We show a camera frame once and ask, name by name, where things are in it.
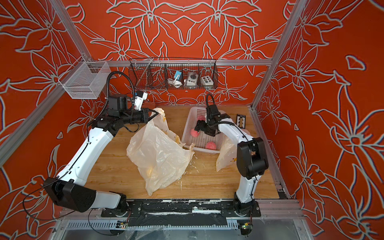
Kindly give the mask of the banana print plastic bag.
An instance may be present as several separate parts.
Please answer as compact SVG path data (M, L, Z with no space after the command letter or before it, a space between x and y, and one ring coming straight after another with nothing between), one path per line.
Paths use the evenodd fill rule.
M216 161L216 171L235 164L237 161L237 144L234 144L226 135L223 136L223 142L220 154Z

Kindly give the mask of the plain translucent plastic bag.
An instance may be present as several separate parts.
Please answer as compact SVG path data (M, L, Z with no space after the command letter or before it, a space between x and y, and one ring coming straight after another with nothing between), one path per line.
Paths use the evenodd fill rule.
M165 111L155 108L158 115L142 127L130 140L127 157L138 167L149 196L179 180L195 152L169 129Z

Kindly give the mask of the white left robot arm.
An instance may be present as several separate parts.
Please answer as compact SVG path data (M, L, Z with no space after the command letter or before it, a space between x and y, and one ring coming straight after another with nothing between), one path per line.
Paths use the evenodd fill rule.
M104 148L121 128L128 124L146 124L159 113L155 110L119 110L113 115L101 114L92 122L89 135L71 161L56 175L44 182L44 190L59 207L76 212L110 209L122 216L128 211L127 197L121 193L86 188L88 176Z

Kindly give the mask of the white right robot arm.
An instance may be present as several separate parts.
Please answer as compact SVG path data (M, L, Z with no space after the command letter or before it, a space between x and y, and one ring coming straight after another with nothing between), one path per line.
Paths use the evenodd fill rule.
M250 213L255 206L257 184L269 168L263 139L246 134L227 114L214 114L198 120L195 131L211 137L222 133L237 147L237 168L241 179L234 195L234 211L240 216Z

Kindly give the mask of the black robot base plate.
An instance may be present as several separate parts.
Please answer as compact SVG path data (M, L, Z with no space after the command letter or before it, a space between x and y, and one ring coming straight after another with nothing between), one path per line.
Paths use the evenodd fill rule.
M117 219L127 227L171 229L237 229L261 216L258 202L241 210L232 199L137 199L127 200L128 210L119 216L103 209L103 219Z

